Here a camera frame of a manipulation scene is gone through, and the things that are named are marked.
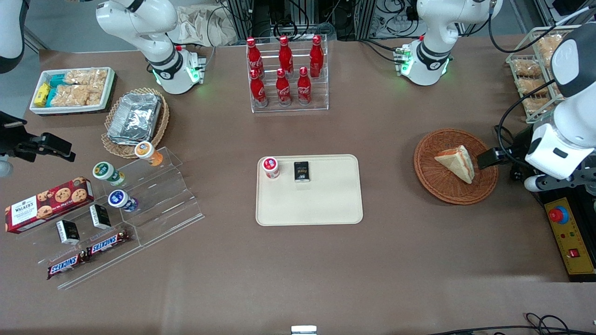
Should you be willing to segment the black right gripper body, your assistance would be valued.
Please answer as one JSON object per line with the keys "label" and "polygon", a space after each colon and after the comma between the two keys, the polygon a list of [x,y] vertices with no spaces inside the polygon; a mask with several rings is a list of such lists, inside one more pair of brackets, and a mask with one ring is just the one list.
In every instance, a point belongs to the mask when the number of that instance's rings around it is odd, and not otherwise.
{"label": "black right gripper body", "polygon": [[2,127],[0,130],[0,156],[35,162],[37,155],[42,155],[43,150],[37,142],[32,141],[33,138],[34,135],[29,134],[24,127]]}

